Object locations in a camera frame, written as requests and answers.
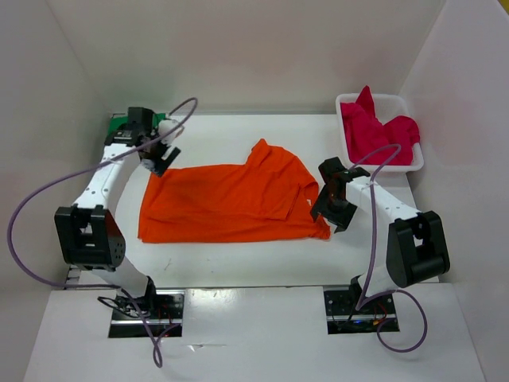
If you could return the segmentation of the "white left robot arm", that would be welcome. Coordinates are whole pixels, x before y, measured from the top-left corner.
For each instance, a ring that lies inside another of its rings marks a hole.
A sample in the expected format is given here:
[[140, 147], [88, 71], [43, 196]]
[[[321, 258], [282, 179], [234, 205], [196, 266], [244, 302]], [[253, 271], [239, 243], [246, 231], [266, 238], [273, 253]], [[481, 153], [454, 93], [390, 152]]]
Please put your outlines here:
[[90, 271], [123, 289], [140, 318], [157, 312], [153, 280], [126, 258], [126, 240], [115, 212], [132, 173], [143, 167], [162, 177], [180, 150], [173, 140], [183, 131], [175, 119], [144, 107], [129, 107], [126, 122], [105, 139], [100, 167], [69, 207], [57, 209], [54, 221], [64, 261]]

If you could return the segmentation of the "green t-shirt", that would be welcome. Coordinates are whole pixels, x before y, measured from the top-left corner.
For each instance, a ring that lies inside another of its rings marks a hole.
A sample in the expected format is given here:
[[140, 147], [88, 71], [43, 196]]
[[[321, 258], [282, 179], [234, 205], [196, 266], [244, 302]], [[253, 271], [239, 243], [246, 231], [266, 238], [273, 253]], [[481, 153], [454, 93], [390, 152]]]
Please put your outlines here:
[[[153, 117], [153, 126], [156, 127], [165, 118], [166, 113], [157, 113]], [[109, 122], [107, 134], [118, 130], [124, 123], [127, 123], [127, 114], [113, 114]]]

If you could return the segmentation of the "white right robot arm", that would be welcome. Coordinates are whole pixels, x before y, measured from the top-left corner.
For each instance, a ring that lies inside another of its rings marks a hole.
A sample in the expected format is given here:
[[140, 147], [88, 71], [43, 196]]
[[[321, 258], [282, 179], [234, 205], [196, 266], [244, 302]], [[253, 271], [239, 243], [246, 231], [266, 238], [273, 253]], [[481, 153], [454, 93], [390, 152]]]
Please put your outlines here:
[[348, 169], [339, 158], [319, 165], [324, 187], [311, 208], [320, 217], [347, 230], [357, 211], [371, 215], [371, 254], [367, 271], [352, 279], [350, 307], [368, 312], [386, 292], [402, 290], [450, 270], [441, 218], [421, 212], [386, 191], [363, 168]]

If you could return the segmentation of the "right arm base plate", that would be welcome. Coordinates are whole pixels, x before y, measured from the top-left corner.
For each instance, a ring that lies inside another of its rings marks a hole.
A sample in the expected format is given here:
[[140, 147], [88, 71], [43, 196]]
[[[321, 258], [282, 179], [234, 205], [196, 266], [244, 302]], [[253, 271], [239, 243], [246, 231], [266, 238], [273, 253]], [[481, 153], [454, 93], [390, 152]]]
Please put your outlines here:
[[382, 296], [355, 310], [357, 298], [347, 285], [323, 289], [324, 309], [329, 335], [398, 332], [398, 319], [391, 295]]

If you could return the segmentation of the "orange t-shirt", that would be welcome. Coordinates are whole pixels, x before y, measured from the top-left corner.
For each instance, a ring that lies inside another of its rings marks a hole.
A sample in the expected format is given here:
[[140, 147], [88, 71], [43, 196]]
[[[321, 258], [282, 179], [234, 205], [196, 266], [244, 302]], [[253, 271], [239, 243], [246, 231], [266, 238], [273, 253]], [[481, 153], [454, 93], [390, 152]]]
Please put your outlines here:
[[310, 214], [318, 194], [296, 155], [261, 139], [243, 164], [150, 176], [138, 238], [146, 244], [328, 240], [329, 225]]

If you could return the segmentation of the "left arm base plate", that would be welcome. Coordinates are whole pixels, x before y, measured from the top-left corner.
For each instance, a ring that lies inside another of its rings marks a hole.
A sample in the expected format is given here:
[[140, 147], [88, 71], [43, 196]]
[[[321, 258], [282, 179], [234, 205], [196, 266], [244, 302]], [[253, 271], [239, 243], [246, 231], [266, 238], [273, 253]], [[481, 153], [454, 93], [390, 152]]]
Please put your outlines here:
[[[98, 300], [112, 309], [109, 338], [148, 337], [140, 316], [125, 296], [98, 297]], [[142, 302], [138, 304], [155, 337], [182, 336], [185, 290], [157, 290], [157, 297], [151, 310]]]

